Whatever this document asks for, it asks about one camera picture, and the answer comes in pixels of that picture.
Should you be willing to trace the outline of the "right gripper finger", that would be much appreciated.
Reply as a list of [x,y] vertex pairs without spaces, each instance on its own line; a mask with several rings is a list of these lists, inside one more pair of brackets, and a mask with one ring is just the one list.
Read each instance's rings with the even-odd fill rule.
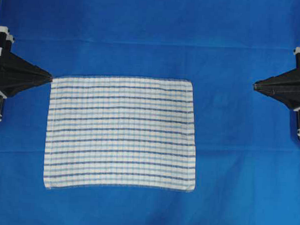
[[254,83],[255,87],[263,86],[286,86],[286,85],[299,85],[300,84],[300,68],[290,70],[275,77],[269,77],[265,80],[260,80]]
[[253,87],[255,91],[283,103],[287,108],[295,110],[300,107],[300,92],[284,92],[272,88]]

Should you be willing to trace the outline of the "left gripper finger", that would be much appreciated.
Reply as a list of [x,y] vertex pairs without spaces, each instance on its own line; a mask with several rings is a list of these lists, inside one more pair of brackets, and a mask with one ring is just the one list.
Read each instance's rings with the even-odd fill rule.
[[21,74],[38,75],[52,79],[52,75],[47,71],[44,71],[38,66],[32,65],[28,61],[25,61],[8,51],[0,52],[0,70],[9,73],[18,72]]
[[29,80],[0,78],[0,95],[4,98],[14,97],[24,90],[52,82],[52,77],[39,77]]

